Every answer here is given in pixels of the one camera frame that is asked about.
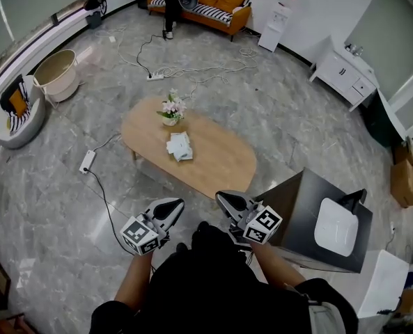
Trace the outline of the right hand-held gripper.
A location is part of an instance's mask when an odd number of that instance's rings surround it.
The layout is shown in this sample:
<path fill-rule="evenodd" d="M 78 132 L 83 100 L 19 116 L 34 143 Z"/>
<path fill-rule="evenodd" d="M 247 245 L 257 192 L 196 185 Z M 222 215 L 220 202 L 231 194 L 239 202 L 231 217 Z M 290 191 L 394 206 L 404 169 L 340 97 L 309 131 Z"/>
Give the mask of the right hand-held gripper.
<path fill-rule="evenodd" d="M 283 220 L 270 206 L 255 203 L 240 191 L 218 191 L 215 200 L 226 217 L 232 220 L 228 231 L 238 243 L 252 241 L 265 244 Z M 237 208 L 249 209 L 239 213 Z"/>

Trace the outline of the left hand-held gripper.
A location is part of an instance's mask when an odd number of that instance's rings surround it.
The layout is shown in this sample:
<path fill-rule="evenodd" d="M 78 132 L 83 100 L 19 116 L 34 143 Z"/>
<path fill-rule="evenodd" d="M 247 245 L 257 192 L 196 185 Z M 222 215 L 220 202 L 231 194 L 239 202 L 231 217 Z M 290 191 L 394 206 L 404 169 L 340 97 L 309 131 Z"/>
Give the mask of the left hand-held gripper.
<path fill-rule="evenodd" d="M 145 255 L 163 247 L 169 241 L 169 228 L 173 226 L 185 208 L 181 198 L 163 198 L 152 207 L 132 216 L 120 234 L 125 244 L 136 255 Z"/>

